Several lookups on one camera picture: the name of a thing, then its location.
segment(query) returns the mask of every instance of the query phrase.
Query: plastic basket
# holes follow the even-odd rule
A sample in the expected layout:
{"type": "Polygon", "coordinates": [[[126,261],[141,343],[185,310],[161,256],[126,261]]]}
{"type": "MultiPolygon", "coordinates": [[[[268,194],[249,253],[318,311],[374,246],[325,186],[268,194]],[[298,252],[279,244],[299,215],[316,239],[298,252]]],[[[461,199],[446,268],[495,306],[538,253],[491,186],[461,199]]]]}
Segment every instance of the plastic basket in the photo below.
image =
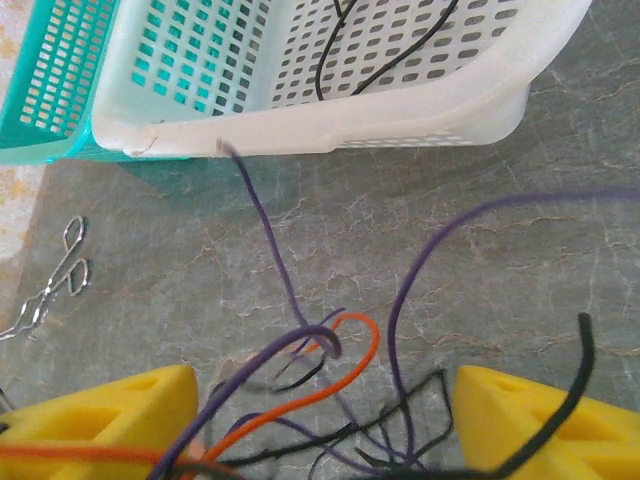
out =
{"type": "Polygon", "coordinates": [[[528,86],[590,0],[461,0],[419,52],[364,94],[449,0],[361,0],[322,74],[332,0],[121,0],[93,110],[99,145],[132,156],[492,143],[522,119],[528,86]]]}
{"type": "MultiPolygon", "coordinates": [[[[0,164],[82,155],[118,0],[36,0],[0,117],[0,164]]],[[[101,152],[113,159],[122,153],[101,152]]]]}

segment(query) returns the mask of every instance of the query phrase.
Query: scissors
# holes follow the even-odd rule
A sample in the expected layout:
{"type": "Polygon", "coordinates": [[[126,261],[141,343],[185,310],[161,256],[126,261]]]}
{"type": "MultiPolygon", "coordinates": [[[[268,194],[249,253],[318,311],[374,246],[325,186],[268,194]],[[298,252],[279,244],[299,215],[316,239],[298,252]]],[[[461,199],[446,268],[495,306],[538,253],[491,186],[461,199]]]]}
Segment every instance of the scissors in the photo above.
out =
{"type": "Polygon", "coordinates": [[[64,267],[69,263],[71,255],[80,248],[80,245],[84,241],[84,234],[84,218],[80,215],[76,215],[71,219],[62,233],[65,255],[47,280],[47,285],[36,295],[25,300],[22,304],[20,315],[16,322],[8,329],[0,332],[0,340],[17,337],[22,332],[30,332],[40,325],[40,323],[42,323],[42,317],[49,298],[62,286],[63,283],[67,283],[69,295],[72,297],[78,295],[87,285],[89,285],[89,263],[82,257],[78,258],[66,270],[64,270],[64,273],[62,273],[64,267]],[[70,242],[70,235],[72,231],[77,231],[77,235],[73,242],[70,242]],[[80,277],[81,280],[79,283],[75,283],[74,272],[79,269],[82,270],[82,275],[80,277]],[[33,309],[33,314],[28,316],[30,311],[29,307],[33,303],[36,304],[33,309]]]}

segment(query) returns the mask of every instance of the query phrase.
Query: yellow sponge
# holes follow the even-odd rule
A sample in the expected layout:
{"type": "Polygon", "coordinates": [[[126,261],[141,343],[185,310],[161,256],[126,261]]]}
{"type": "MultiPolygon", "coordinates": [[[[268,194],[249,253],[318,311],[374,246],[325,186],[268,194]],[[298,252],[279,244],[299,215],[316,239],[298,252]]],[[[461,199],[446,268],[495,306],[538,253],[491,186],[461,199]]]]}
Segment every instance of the yellow sponge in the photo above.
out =
{"type": "MultiPolygon", "coordinates": [[[[456,429],[469,467],[493,469],[551,416],[566,392],[487,368],[458,370],[456,429]]],[[[640,415],[583,398],[514,480],[638,480],[640,415]]]]}
{"type": "MultiPolygon", "coordinates": [[[[194,418],[198,389],[186,365],[152,370],[0,416],[0,444],[165,449],[194,418]]],[[[0,459],[0,480],[143,479],[151,467],[0,459]]]]}

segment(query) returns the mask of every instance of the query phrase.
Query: cord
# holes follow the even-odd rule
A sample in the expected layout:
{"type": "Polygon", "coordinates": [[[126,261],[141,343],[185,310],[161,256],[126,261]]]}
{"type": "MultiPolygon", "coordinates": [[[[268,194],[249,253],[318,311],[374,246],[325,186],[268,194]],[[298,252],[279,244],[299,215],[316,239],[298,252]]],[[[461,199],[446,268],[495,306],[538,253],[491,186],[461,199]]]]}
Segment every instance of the cord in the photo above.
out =
{"type": "Polygon", "coordinates": [[[343,439],[336,440],[327,449],[320,452],[320,454],[316,457],[316,459],[311,464],[311,468],[309,469],[309,473],[307,474],[307,480],[313,480],[313,474],[316,473],[316,469],[320,465],[320,461],[328,454],[329,448],[332,450],[335,449],[342,441],[343,439]]]}
{"type": "Polygon", "coordinates": [[[316,75],[315,75],[315,89],[316,89],[316,96],[320,101],[324,100],[324,95],[322,95],[322,87],[320,85],[320,76],[322,75],[322,68],[324,67],[324,62],[327,61],[327,57],[329,56],[329,50],[331,50],[331,46],[336,41],[338,33],[340,32],[342,27],[345,25],[345,20],[351,13],[351,10],[353,10],[353,7],[356,6],[356,3],[358,3],[358,0],[351,0],[351,2],[349,2],[349,4],[347,5],[347,8],[345,8],[344,11],[342,12],[342,15],[339,16],[338,21],[336,22],[336,25],[335,27],[333,27],[333,31],[329,36],[329,40],[327,41],[327,44],[324,46],[324,50],[322,50],[322,55],[320,55],[320,59],[318,60],[318,65],[316,67],[316,75]]]}
{"type": "MultiPolygon", "coordinates": [[[[0,458],[38,458],[54,459],[58,461],[68,460],[73,462],[117,462],[117,463],[157,463],[164,452],[159,450],[147,450],[126,447],[46,447],[36,445],[0,444],[0,458]]],[[[178,465],[190,460],[181,457],[176,460],[178,465]]],[[[234,478],[242,478],[228,467],[220,464],[207,465],[219,473],[231,475],[234,478]]]]}
{"type": "MultiPolygon", "coordinates": [[[[342,14],[338,13],[338,17],[339,17],[338,22],[336,23],[336,26],[331,32],[331,35],[329,36],[329,40],[327,41],[327,44],[325,45],[324,50],[322,51],[322,55],[320,56],[320,59],[318,61],[318,65],[315,73],[315,90],[316,90],[316,96],[320,101],[324,100],[324,95],[322,94],[322,87],[321,87],[322,69],[327,60],[327,57],[329,56],[329,51],[331,50],[331,47],[333,46],[333,44],[336,41],[336,38],[338,37],[338,33],[345,26],[346,18],[349,16],[349,13],[353,9],[357,1],[358,0],[352,0],[352,2],[349,3],[349,5],[344,10],[344,12],[342,12],[342,14]]],[[[353,91],[353,93],[351,93],[351,96],[361,94],[367,87],[373,84],[382,75],[387,73],[392,68],[396,67],[400,62],[404,61],[407,57],[413,55],[416,51],[420,50],[444,26],[444,24],[447,22],[447,20],[449,19],[453,11],[456,9],[456,6],[458,5],[458,1],[459,0],[451,0],[451,2],[447,6],[447,8],[444,9],[444,11],[442,12],[442,15],[440,16],[438,21],[433,25],[433,27],[431,27],[422,37],[420,37],[409,48],[407,48],[406,50],[398,54],[391,61],[384,64],[374,73],[372,73],[369,77],[367,77],[366,80],[361,82],[353,91]]]]}
{"type": "MultiPolygon", "coordinates": [[[[236,422],[236,424],[230,429],[230,432],[236,430],[237,428],[239,428],[239,425],[242,425],[246,422],[251,421],[254,418],[257,418],[258,416],[262,415],[261,413],[249,413],[247,415],[244,415],[240,420],[238,420],[236,422]]],[[[290,428],[292,430],[295,430],[296,432],[298,432],[299,434],[307,437],[310,440],[316,440],[318,439],[318,436],[315,435],[313,432],[311,432],[311,430],[309,430],[307,427],[300,425],[299,423],[293,422],[287,418],[276,418],[275,420],[273,420],[273,422],[278,423],[279,425],[285,426],[287,428],[290,428]]],[[[345,430],[347,429],[347,427],[350,427],[351,424],[348,424],[347,426],[343,427],[341,430],[345,430]]],[[[348,437],[344,437],[341,438],[339,440],[339,442],[345,440],[348,437]]],[[[382,473],[381,470],[376,469],[376,468],[371,468],[368,467],[367,465],[360,465],[357,462],[351,460],[350,458],[346,457],[345,455],[343,455],[342,453],[340,453],[339,451],[337,451],[334,447],[332,446],[328,446],[328,445],[320,445],[319,448],[322,449],[322,453],[326,454],[326,455],[331,455],[332,457],[334,457],[336,460],[338,460],[339,462],[344,463],[345,465],[353,468],[354,470],[358,470],[364,474],[367,475],[378,475],[380,473],[382,473]]]]}
{"type": "MultiPolygon", "coordinates": [[[[391,367],[391,375],[393,383],[398,392],[398,398],[404,398],[406,390],[400,374],[400,365],[398,362],[396,334],[398,321],[403,305],[407,300],[407,295],[415,282],[418,273],[429,259],[433,251],[440,245],[453,231],[465,223],[484,215],[486,212],[498,210],[505,207],[513,207],[518,205],[527,205],[531,203],[557,203],[557,202],[579,202],[585,200],[640,200],[640,191],[633,189],[611,189],[592,192],[556,192],[556,193],[529,193],[521,195],[511,195],[496,200],[483,203],[459,217],[455,218],[449,224],[445,225],[436,234],[429,239],[416,260],[409,268],[405,279],[398,290],[398,294],[391,307],[389,313],[389,321],[387,326],[387,350],[389,352],[389,365],[391,367]]],[[[407,428],[407,436],[413,435],[413,422],[411,412],[408,408],[403,408],[403,415],[407,428]]]]}
{"type": "MultiPolygon", "coordinates": [[[[273,385],[265,385],[263,383],[258,382],[245,382],[242,385],[242,389],[249,393],[271,393],[271,394],[280,394],[290,392],[291,390],[295,390],[296,388],[301,387],[309,380],[311,380],[314,376],[318,374],[320,370],[324,367],[325,358],[324,355],[320,358],[320,362],[316,364],[311,370],[304,374],[302,378],[296,380],[291,385],[283,385],[283,386],[273,386],[273,385]]],[[[226,383],[222,381],[218,383],[213,390],[211,391],[211,395],[217,393],[226,383]]]]}
{"type": "MultiPolygon", "coordinates": [[[[231,157],[231,160],[233,161],[233,163],[235,163],[236,166],[238,167],[238,170],[240,170],[240,175],[242,176],[242,180],[247,189],[247,193],[249,194],[249,197],[251,198],[251,201],[253,202],[253,205],[256,211],[258,212],[258,215],[260,216],[260,221],[262,222],[264,232],[267,236],[267,240],[269,241],[269,246],[271,247],[273,259],[276,262],[276,267],[278,268],[278,272],[280,272],[280,276],[282,277],[282,283],[284,283],[285,290],[287,291],[287,298],[289,299],[289,305],[291,306],[291,309],[293,310],[293,314],[298,320],[298,323],[300,324],[300,326],[302,327],[308,326],[309,322],[307,321],[306,318],[304,318],[304,315],[300,310],[300,306],[298,305],[298,300],[296,299],[296,293],[295,293],[295,290],[293,289],[293,284],[291,283],[291,277],[289,277],[289,273],[287,272],[287,267],[284,265],[282,256],[280,255],[278,242],[276,240],[275,233],[273,232],[273,228],[269,223],[269,217],[267,215],[266,210],[264,209],[264,206],[260,202],[260,198],[258,197],[258,194],[256,193],[255,188],[253,187],[253,182],[251,181],[251,177],[249,176],[247,167],[245,167],[244,162],[242,161],[242,158],[240,158],[240,155],[238,155],[238,153],[235,151],[235,149],[231,145],[224,143],[222,141],[219,141],[218,149],[225,152],[229,157],[231,157]]],[[[329,344],[327,344],[320,337],[318,337],[316,341],[322,346],[323,350],[327,355],[332,356],[333,353],[329,344]]]]}
{"type": "Polygon", "coordinates": [[[338,14],[338,17],[342,16],[342,8],[340,8],[340,0],[333,0],[333,6],[336,9],[336,13],[338,14]]]}
{"type": "Polygon", "coordinates": [[[580,340],[582,343],[582,359],[580,360],[580,367],[564,401],[544,425],[542,425],[540,430],[498,468],[488,472],[473,469],[459,469],[433,473],[398,469],[394,472],[385,473],[382,476],[369,477],[369,480],[503,480],[513,475],[551,439],[558,431],[558,428],[560,428],[573,413],[584,395],[595,364],[595,345],[591,323],[591,317],[588,314],[580,313],[578,315],[580,340]]]}
{"type": "Polygon", "coordinates": [[[400,53],[397,57],[391,60],[389,63],[383,65],[380,69],[372,73],[369,78],[367,78],[364,82],[362,82],[358,87],[354,90],[351,95],[359,95],[362,91],[375,82],[382,75],[387,73],[389,70],[397,66],[400,62],[404,61],[407,57],[413,55],[416,51],[420,50],[425,43],[427,43],[431,38],[440,31],[443,25],[449,20],[449,17],[456,9],[458,5],[458,0],[451,0],[447,8],[442,12],[442,15],[438,19],[438,21],[431,27],[427,33],[425,33],[417,42],[407,48],[404,52],[400,53]]]}
{"type": "Polygon", "coordinates": [[[300,399],[285,403],[284,405],[281,405],[272,410],[269,410],[268,412],[263,413],[259,417],[254,418],[253,420],[247,422],[237,430],[233,431],[231,434],[224,437],[217,445],[215,445],[212,449],[210,449],[204,455],[203,459],[206,461],[214,461],[227,448],[231,447],[240,439],[242,439],[249,433],[253,432],[257,428],[260,428],[265,423],[270,422],[278,417],[281,417],[282,415],[285,415],[286,413],[289,413],[293,410],[297,410],[299,408],[303,408],[313,403],[324,400],[325,398],[333,395],[334,393],[339,392],[340,390],[345,388],[347,385],[349,385],[351,382],[353,382],[364,371],[364,369],[367,368],[371,360],[373,360],[373,357],[375,356],[376,351],[378,349],[378,345],[380,343],[380,331],[378,330],[378,326],[372,319],[359,313],[340,314],[335,321],[335,326],[337,327],[344,320],[357,320],[359,322],[363,322],[369,327],[369,330],[371,331],[371,343],[369,344],[369,349],[365,354],[365,356],[362,358],[362,360],[360,360],[358,365],[351,372],[349,372],[342,379],[335,382],[333,385],[319,392],[314,392],[300,399]]]}
{"type": "Polygon", "coordinates": [[[303,451],[308,450],[310,448],[322,447],[326,443],[330,443],[330,442],[333,442],[335,440],[339,440],[339,439],[342,439],[342,438],[347,438],[347,437],[349,437],[351,435],[354,435],[354,434],[357,434],[357,433],[368,431],[371,428],[373,428],[376,425],[378,425],[380,422],[383,422],[386,419],[391,418],[397,411],[400,410],[402,405],[406,404],[411,399],[411,397],[413,397],[418,392],[420,392],[425,387],[427,387],[433,381],[433,379],[440,378],[440,377],[442,377],[443,379],[445,377],[445,371],[443,369],[436,369],[436,370],[430,372],[420,382],[418,382],[415,387],[411,388],[407,392],[407,395],[404,398],[402,398],[393,407],[389,408],[389,410],[385,411],[385,413],[382,416],[380,416],[379,418],[377,418],[375,420],[371,420],[371,421],[369,421],[369,422],[367,422],[365,424],[362,424],[362,425],[351,425],[351,426],[348,426],[348,428],[344,427],[344,428],[341,428],[340,430],[335,431],[333,433],[320,436],[317,439],[312,440],[310,442],[302,442],[302,443],[297,443],[297,444],[294,444],[294,445],[290,445],[288,447],[283,447],[283,448],[278,448],[278,449],[274,449],[274,450],[268,450],[268,451],[265,451],[265,452],[260,452],[260,453],[258,453],[256,455],[252,455],[250,457],[223,459],[223,460],[220,460],[220,463],[222,463],[223,465],[226,465],[226,466],[228,466],[230,468],[245,467],[245,466],[253,465],[253,464],[256,464],[256,463],[260,463],[260,462],[263,462],[265,460],[269,460],[269,459],[272,459],[272,458],[282,458],[282,457],[285,457],[287,455],[293,455],[295,453],[303,452],[303,451]]]}
{"type": "MultiPolygon", "coordinates": [[[[342,313],[346,311],[345,308],[338,308],[337,310],[334,310],[333,312],[331,312],[329,315],[327,315],[326,317],[324,317],[322,319],[322,321],[320,322],[320,325],[324,325],[325,323],[327,323],[329,320],[331,320],[333,317],[335,317],[336,315],[342,313]]],[[[302,350],[304,349],[304,347],[307,346],[307,344],[311,341],[310,338],[307,338],[304,342],[302,342],[300,345],[298,345],[293,352],[291,352],[291,360],[289,360],[289,363],[287,363],[278,373],[276,373],[274,378],[278,378],[280,377],[284,372],[287,371],[287,369],[293,365],[293,362],[295,362],[300,355],[300,352],[302,352],[302,350]]]]}
{"type": "MultiPolygon", "coordinates": [[[[447,415],[448,415],[448,419],[449,421],[447,422],[447,427],[445,428],[444,432],[442,432],[440,435],[438,435],[437,437],[429,440],[428,442],[426,442],[422,447],[420,447],[418,450],[416,450],[413,453],[413,462],[412,464],[417,464],[422,470],[426,470],[426,467],[424,465],[422,465],[419,462],[419,458],[422,457],[423,455],[425,455],[427,452],[429,452],[432,448],[436,447],[437,445],[441,444],[443,441],[445,441],[452,433],[453,430],[455,428],[454,422],[453,422],[453,409],[451,408],[451,397],[449,396],[449,389],[447,387],[447,378],[444,375],[444,370],[438,370],[436,371],[436,378],[438,379],[438,381],[440,382],[440,391],[442,392],[442,398],[444,400],[444,405],[446,407],[447,410],[447,415]]],[[[384,410],[382,410],[380,412],[380,416],[383,416],[383,412],[384,410]]],[[[383,431],[383,435],[384,435],[384,428],[382,428],[384,426],[384,421],[380,422],[380,424],[378,425],[380,427],[380,429],[383,431]]],[[[365,456],[362,455],[362,451],[359,451],[359,449],[356,449],[356,453],[358,453],[367,463],[369,463],[369,465],[373,466],[373,467],[387,467],[387,468],[392,468],[392,467],[397,467],[400,464],[396,463],[394,461],[393,458],[389,458],[389,462],[383,462],[382,460],[379,460],[377,458],[374,458],[370,455],[365,454],[365,456]]]]}
{"type": "Polygon", "coordinates": [[[280,350],[288,345],[308,336],[324,336],[332,345],[330,352],[333,356],[340,356],[342,348],[335,333],[320,325],[309,325],[292,330],[271,344],[267,345],[255,357],[240,368],[221,388],[211,396],[196,418],[180,434],[173,445],[167,450],[162,459],[154,466],[147,480],[158,480],[175,462],[189,443],[195,438],[200,429],[211,420],[222,404],[263,364],[269,361],[280,350]]]}

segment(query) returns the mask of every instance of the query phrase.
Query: gray marble countertop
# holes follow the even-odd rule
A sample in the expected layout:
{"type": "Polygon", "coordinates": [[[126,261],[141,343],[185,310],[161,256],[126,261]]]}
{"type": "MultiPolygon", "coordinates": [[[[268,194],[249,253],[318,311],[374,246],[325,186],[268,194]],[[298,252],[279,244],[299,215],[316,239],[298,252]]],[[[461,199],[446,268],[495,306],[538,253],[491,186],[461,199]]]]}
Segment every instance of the gray marble countertop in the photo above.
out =
{"type": "MultiPolygon", "coordinates": [[[[635,12],[631,0],[596,1],[534,82],[522,125],[496,145],[248,159],[307,317],[317,322],[345,307],[372,316],[384,332],[420,248],[483,201],[638,185],[635,12]]],[[[0,343],[0,380],[18,405],[183,362],[196,369],[204,399],[213,384],[295,325],[231,162],[48,167],[14,313],[62,257],[61,233],[75,214],[88,219],[82,255],[91,259],[92,283],[80,297],[60,291],[37,341],[0,343]]],[[[442,365],[453,383],[459,365],[476,364],[567,388],[579,361],[576,316],[588,311],[598,346],[589,394],[639,409],[639,225],[636,205],[582,202],[510,208],[463,227],[429,260],[403,310],[398,348],[405,378],[442,365]]],[[[358,326],[345,324],[340,336],[346,352],[330,362],[332,377],[349,370],[367,346],[358,326]]],[[[345,397],[368,418],[392,392],[382,348],[345,397]]],[[[239,393],[220,412],[215,434],[243,413],[281,401],[239,393]]],[[[421,439],[446,422],[435,390],[413,407],[421,439]]],[[[344,423],[332,401],[291,418],[315,431],[344,423]]],[[[280,428],[268,427],[233,451],[295,438],[280,428]]],[[[392,434],[402,445],[400,419],[392,434]]],[[[283,460],[282,478],[306,475],[316,455],[283,460]]],[[[427,461],[461,462],[455,439],[427,461]]],[[[326,478],[344,472],[332,460],[321,469],[326,478]]]]}

